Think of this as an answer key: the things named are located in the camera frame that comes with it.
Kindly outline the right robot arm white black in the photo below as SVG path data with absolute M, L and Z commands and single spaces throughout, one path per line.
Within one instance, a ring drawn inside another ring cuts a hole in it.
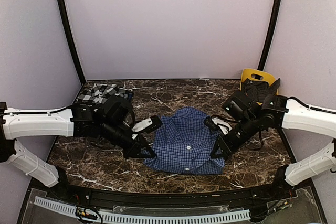
M 335 138 L 335 110 L 303 103 L 298 98 L 277 94 L 266 96 L 262 104 L 237 90 L 222 108 L 237 121 L 229 126 L 207 118 L 204 123 L 211 130 L 220 130 L 211 151 L 211 158 L 227 158 L 255 134 L 269 128 L 303 130 Z M 335 167 L 335 140 L 309 157 L 279 168 L 268 195 L 280 199 L 293 187 L 315 175 Z

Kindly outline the blue checked long sleeve shirt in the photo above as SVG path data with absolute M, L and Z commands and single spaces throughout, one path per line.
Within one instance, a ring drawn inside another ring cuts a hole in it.
M 155 158 L 143 165 L 156 171 L 174 174 L 215 175 L 225 166 L 223 158 L 211 158 L 219 136 L 204 124 L 209 115 L 194 107 L 183 107 L 171 116 L 161 116 L 152 149 Z

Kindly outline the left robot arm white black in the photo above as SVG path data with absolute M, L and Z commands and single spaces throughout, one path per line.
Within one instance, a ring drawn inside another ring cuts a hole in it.
M 1 162 L 53 188 L 63 201 L 74 197 L 63 169 L 42 161 L 18 140 L 30 136 L 103 137 L 122 149 L 123 157 L 154 158 L 154 150 L 142 136 L 159 129 L 158 116 L 136 121 L 133 106 L 112 96 L 103 104 L 73 104 L 55 110 L 18 110 L 1 102 Z

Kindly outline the black white plaid shirt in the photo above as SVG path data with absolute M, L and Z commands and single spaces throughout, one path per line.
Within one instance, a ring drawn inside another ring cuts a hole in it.
M 103 104 L 110 97 L 118 96 L 132 101 L 134 93 L 130 90 L 124 89 L 117 84 L 96 84 L 91 87 L 84 87 L 79 93 L 74 103 L 85 103 L 88 105 Z

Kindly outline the yellow plastic basket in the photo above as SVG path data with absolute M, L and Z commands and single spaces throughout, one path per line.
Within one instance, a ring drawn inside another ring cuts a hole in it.
M 241 74 L 240 90 L 249 98 L 262 104 L 268 95 L 279 94 L 280 79 L 252 68 L 245 68 Z

